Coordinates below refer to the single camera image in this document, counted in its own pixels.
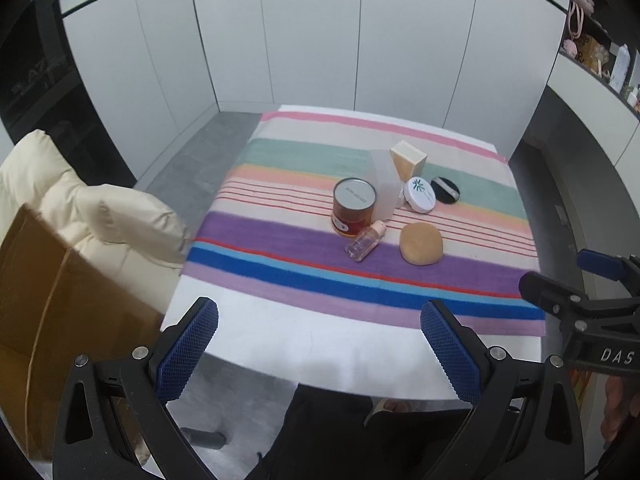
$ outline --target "concrete floor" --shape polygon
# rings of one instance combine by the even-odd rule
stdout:
[[[216,115],[146,191],[174,208],[195,233],[259,117],[229,112]],[[529,216],[542,273],[582,288],[575,268],[573,234],[561,224],[556,205],[562,206],[562,200],[542,154],[521,143],[510,167]],[[548,333],[543,343],[545,355],[559,352],[559,332],[553,320],[548,320]],[[257,463],[256,453],[266,453],[271,447],[295,388],[289,381],[204,355],[182,397],[170,402],[168,409],[180,427],[225,433],[228,444],[221,450],[196,450],[219,478],[242,479]],[[419,410],[455,407],[455,403],[414,403]],[[145,468],[160,475],[152,460]]]

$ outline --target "textured blue pad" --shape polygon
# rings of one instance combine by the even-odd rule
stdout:
[[[420,328],[458,397],[476,405],[482,395],[480,370],[431,301],[422,307]]]
[[[218,308],[215,302],[207,300],[158,366],[158,400],[167,402],[180,397],[217,328]]]
[[[625,266],[619,258],[597,253],[589,249],[581,250],[575,259],[578,267],[614,282],[626,278]]]

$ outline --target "black pants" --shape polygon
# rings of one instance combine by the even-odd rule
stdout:
[[[271,450],[246,480],[418,480],[468,410],[379,412],[369,397],[299,386]]]

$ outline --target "light blue stripe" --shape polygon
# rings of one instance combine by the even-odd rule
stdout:
[[[476,302],[476,303],[478,301],[482,301],[482,303],[489,303],[489,304],[537,308],[532,304],[530,304],[528,301],[524,301],[524,300],[516,300],[511,298],[496,298],[494,296],[484,296],[482,294],[480,295],[466,294],[464,292],[454,292],[452,290],[441,290],[439,288],[431,288],[428,286],[408,285],[406,283],[395,283],[395,282],[388,282],[386,280],[364,278],[362,276],[354,276],[352,274],[346,274],[343,272],[334,272],[332,270],[318,269],[315,267],[307,267],[307,266],[301,266],[299,264],[292,264],[290,262],[283,262],[281,260],[269,258],[268,256],[260,256],[259,254],[243,253],[242,251],[235,251],[235,250],[227,249],[225,247],[220,247],[214,244],[208,244],[206,242],[194,242],[193,247],[197,247],[207,251],[212,251],[218,254],[223,254],[225,256],[230,256],[232,258],[244,260],[246,262],[254,262],[258,264],[268,265],[270,267],[275,267],[276,269],[289,270],[292,272],[302,272],[303,274],[308,274],[309,276],[325,278],[328,280],[333,280],[335,282],[349,283],[351,285],[375,286],[376,288],[384,288],[385,290],[391,290],[394,292],[404,292],[407,294],[424,294],[425,292],[428,292],[429,296],[433,296],[434,298],[439,298],[441,300],[459,300],[459,301],[469,301],[469,302]]]

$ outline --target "bolt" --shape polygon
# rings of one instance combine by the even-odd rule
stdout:
[[[551,362],[551,364],[556,368],[562,368],[564,365],[564,361],[562,361],[562,358],[559,355],[552,355],[549,358],[549,362]]]
[[[134,359],[144,359],[148,355],[149,355],[149,348],[147,348],[146,346],[138,346],[134,348],[133,352],[131,352],[131,356]]]
[[[500,346],[494,346],[489,350],[489,355],[498,361],[502,361],[507,357],[507,351]]]
[[[80,354],[78,357],[76,357],[76,360],[74,361],[77,367],[84,366],[88,362],[89,362],[89,357],[84,354]]]

